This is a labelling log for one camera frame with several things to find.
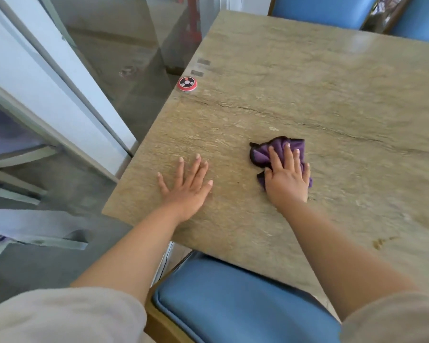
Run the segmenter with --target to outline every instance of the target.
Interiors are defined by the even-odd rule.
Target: finger
[[[302,167],[300,166],[300,150],[299,149],[294,150],[293,156],[294,156],[294,171],[296,171],[298,175],[302,175]]]
[[[269,147],[269,154],[270,154],[270,162],[272,164],[272,170],[274,171],[282,170],[283,165],[281,164],[281,160],[272,146]]]
[[[265,170],[264,170],[264,172],[265,172],[264,173],[265,184],[267,184],[273,178],[273,171],[271,169],[269,169],[268,167],[266,167]]]
[[[285,154],[285,168],[287,170],[293,170],[294,169],[294,157],[292,155],[290,143],[286,143],[284,154]]]
[[[204,201],[207,198],[211,188],[213,187],[213,181],[210,179],[199,191],[199,195],[203,197]]]
[[[180,156],[178,159],[177,172],[175,173],[175,188],[183,185],[184,159]]]
[[[302,179],[303,181],[307,184],[310,185],[310,176],[311,176],[312,172],[310,171],[310,164],[306,163],[303,166],[303,174],[302,174]]]
[[[185,187],[191,187],[192,182],[194,181],[195,175],[197,174],[197,171],[200,167],[200,161],[202,158],[200,157],[200,154],[197,154],[195,156],[195,160],[192,163],[191,169],[189,170],[188,177],[186,178],[186,181],[184,182]]]
[[[164,177],[160,172],[157,173],[157,182],[159,183],[160,193],[162,195],[168,194],[167,185],[165,184]]]
[[[204,161],[200,167],[199,171],[195,175],[194,181],[192,182],[191,189],[199,191],[204,183],[205,175],[208,171],[208,161]]]

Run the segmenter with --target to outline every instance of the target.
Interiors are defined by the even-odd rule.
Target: gray shirt
[[[146,312],[108,288],[35,290],[0,304],[0,343],[136,343]],[[342,343],[429,343],[429,295],[404,293],[373,302],[342,324]]]

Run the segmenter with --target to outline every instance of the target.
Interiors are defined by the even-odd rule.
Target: microfiber cloth
[[[258,167],[261,168],[272,168],[272,164],[270,163],[270,154],[269,154],[269,146],[273,146],[273,149],[278,154],[281,163],[285,164],[285,156],[284,156],[284,149],[285,144],[289,143],[291,145],[291,150],[294,151],[296,149],[300,150],[300,160],[301,160],[301,168],[303,172],[303,152],[305,150],[305,140],[300,138],[287,138],[286,136],[279,136],[275,137],[274,139],[271,139],[268,142],[257,144],[251,142],[249,145],[251,147],[249,151],[249,158],[253,164],[255,164]],[[265,172],[262,171],[257,175],[257,180],[259,181],[259,184],[262,185],[262,187],[265,190]],[[310,185],[308,187],[311,187],[313,185],[313,180],[310,178]]]

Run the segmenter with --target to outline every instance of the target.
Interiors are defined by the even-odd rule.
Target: blue upholstery
[[[36,133],[27,131],[0,110],[0,155],[30,149],[43,144]]]
[[[377,0],[275,0],[274,17],[359,30]]]
[[[429,41],[429,0],[411,0],[391,34]]]
[[[340,342],[339,322],[310,294],[199,252],[152,300],[196,343]]]

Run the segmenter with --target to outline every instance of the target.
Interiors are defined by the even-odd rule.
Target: marble surface
[[[199,59],[210,65],[198,63]],[[214,188],[173,240],[324,296],[250,164],[250,141],[306,140],[309,204],[429,288],[429,43],[223,11],[103,213],[136,224],[156,172],[209,159]]]

